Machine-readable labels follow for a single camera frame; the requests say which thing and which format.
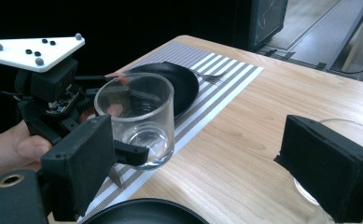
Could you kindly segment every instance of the wooden table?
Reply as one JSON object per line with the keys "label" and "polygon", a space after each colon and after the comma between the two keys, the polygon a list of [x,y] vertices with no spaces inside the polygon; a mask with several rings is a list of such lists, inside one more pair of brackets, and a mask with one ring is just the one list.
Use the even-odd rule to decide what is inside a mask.
{"label": "wooden table", "polygon": [[273,161],[286,115],[363,122],[363,82],[187,35],[174,41],[264,70],[132,199],[181,203],[210,223],[306,223],[316,206]]}

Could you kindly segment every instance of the striped placemat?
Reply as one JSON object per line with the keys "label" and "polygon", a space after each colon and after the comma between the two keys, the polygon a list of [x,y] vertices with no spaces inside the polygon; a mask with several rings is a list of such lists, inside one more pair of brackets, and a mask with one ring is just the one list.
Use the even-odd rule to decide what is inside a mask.
{"label": "striped placemat", "polygon": [[[189,110],[175,123],[175,154],[263,70],[262,67],[238,62],[177,42],[171,42],[135,66],[162,62],[176,63],[204,74],[228,72],[221,78],[222,83],[217,85],[198,77],[200,86],[198,96]],[[78,222],[84,222],[108,206],[126,201],[158,171],[135,171],[124,164],[117,164],[113,169],[118,171],[123,187],[118,188],[107,178],[91,202],[87,213]]]}

